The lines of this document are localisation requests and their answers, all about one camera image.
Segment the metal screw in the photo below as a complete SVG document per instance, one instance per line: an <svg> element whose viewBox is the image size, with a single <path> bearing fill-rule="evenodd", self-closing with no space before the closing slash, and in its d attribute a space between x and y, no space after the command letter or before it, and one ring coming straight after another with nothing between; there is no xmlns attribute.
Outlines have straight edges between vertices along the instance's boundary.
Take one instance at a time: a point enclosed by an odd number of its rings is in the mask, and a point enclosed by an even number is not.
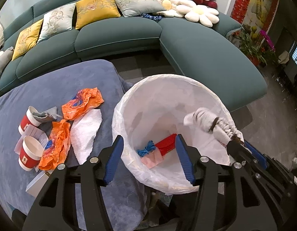
<svg viewBox="0 0 297 231"><path fill-rule="evenodd" d="M209 159L208 159L208 157L201 157L201 158L200 158L200 161L201 161L201 162L208 162Z"/></svg>
<svg viewBox="0 0 297 231"><path fill-rule="evenodd" d="M90 160L89 160L90 163L97 163L98 162L98 157L92 157Z"/></svg>
<svg viewBox="0 0 297 231"><path fill-rule="evenodd" d="M235 162L234 167L237 169L240 169L242 167L242 165L239 162Z"/></svg>
<svg viewBox="0 0 297 231"><path fill-rule="evenodd" d="M63 170L64 168L65 168L66 166L65 166L65 164L59 164L58 166L57 166L57 169L58 170Z"/></svg>

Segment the orange plastic bag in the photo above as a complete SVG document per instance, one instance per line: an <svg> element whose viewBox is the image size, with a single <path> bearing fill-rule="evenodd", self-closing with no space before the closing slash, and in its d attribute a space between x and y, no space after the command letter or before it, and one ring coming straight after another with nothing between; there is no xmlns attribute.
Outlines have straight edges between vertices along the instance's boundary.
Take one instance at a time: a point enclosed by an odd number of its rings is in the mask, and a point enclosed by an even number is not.
<svg viewBox="0 0 297 231"><path fill-rule="evenodd" d="M64 119L73 121L103 102L103 97L98 88L81 89L74 98L62 106Z"/></svg>
<svg viewBox="0 0 297 231"><path fill-rule="evenodd" d="M70 149L69 128L66 120L52 122L53 128L49 141L39 162L39 169L55 169L58 164L64 163Z"/></svg>

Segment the red decoration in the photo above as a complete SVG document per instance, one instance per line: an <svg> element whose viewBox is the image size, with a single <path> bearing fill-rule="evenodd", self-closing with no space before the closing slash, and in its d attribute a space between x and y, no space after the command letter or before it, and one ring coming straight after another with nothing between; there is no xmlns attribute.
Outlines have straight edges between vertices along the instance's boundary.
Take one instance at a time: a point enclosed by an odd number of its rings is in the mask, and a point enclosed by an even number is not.
<svg viewBox="0 0 297 231"><path fill-rule="evenodd" d="M175 149L175 137L177 134L172 134L162 141L155 144L155 146L159 149L162 156L171 150Z"/></svg>
<svg viewBox="0 0 297 231"><path fill-rule="evenodd" d="M236 0L231 17L239 23L242 23L247 13L249 2L250 0Z"/></svg>

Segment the sofa armrest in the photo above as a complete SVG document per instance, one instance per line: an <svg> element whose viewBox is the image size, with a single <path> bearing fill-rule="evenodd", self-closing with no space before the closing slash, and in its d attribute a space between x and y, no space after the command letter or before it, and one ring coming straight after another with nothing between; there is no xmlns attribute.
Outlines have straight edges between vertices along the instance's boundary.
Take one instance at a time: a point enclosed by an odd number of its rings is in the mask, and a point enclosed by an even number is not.
<svg viewBox="0 0 297 231"><path fill-rule="evenodd" d="M219 22L213 24L213 30L227 38L230 34L241 29L241 24L233 18L219 12Z"/></svg>

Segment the pink tissue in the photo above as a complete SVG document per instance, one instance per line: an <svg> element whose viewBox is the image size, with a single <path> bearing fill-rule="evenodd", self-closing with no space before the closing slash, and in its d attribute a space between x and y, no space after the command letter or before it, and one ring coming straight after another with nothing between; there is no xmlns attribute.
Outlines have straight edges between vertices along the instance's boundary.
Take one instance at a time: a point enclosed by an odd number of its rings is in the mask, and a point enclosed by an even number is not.
<svg viewBox="0 0 297 231"><path fill-rule="evenodd" d="M141 161L148 168L153 168L154 166L162 162L163 158L160 153L160 150L156 147L156 149L153 152L149 152L147 155L141 157Z"/></svg>

